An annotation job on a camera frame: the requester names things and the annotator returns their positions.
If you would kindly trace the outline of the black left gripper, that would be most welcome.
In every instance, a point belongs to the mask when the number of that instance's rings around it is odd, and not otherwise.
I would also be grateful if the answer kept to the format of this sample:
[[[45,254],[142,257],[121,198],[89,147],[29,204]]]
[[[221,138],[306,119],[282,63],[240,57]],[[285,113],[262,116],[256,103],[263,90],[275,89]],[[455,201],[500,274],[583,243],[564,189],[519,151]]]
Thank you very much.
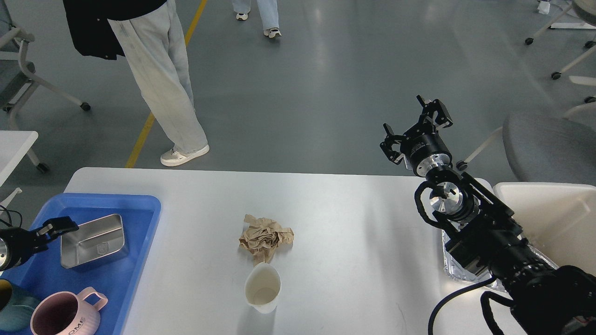
[[[32,231],[11,227],[0,231],[0,270],[17,267],[36,253],[47,250],[50,238],[77,231],[79,226],[70,216],[47,219],[41,227]]]

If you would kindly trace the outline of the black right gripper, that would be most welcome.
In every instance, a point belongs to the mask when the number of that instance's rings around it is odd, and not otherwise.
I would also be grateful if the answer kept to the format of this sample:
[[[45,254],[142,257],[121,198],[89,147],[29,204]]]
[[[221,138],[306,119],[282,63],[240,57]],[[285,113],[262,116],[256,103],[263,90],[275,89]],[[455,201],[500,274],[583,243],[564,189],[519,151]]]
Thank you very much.
[[[385,139],[379,145],[389,161],[396,165],[405,162],[405,166],[419,177],[435,167],[453,165],[453,155],[439,136],[439,129],[451,127],[453,119],[439,99],[426,101],[421,95],[416,96],[423,111],[416,125],[396,135],[389,124],[383,123]]]

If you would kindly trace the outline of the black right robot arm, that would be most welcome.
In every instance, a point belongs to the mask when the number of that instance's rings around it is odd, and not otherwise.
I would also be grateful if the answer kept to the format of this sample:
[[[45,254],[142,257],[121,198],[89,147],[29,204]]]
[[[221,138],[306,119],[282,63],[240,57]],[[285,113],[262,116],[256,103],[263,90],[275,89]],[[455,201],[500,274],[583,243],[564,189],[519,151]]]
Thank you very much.
[[[449,237],[446,251],[475,275],[489,271],[490,278],[455,291],[433,309],[427,331],[431,335],[441,307],[458,295],[497,280],[509,298],[485,291],[480,297],[486,325],[502,335],[490,301],[511,312],[528,335],[593,335],[596,330],[595,277],[572,265],[552,267],[520,238],[522,227],[513,210],[466,172],[453,168],[453,156],[439,136],[453,119],[438,99],[417,100],[423,108],[419,120],[402,135],[384,124],[386,136],[379,145],[389,161],[405,162],[424,181],[414,193],[417,212],[424,222]]]

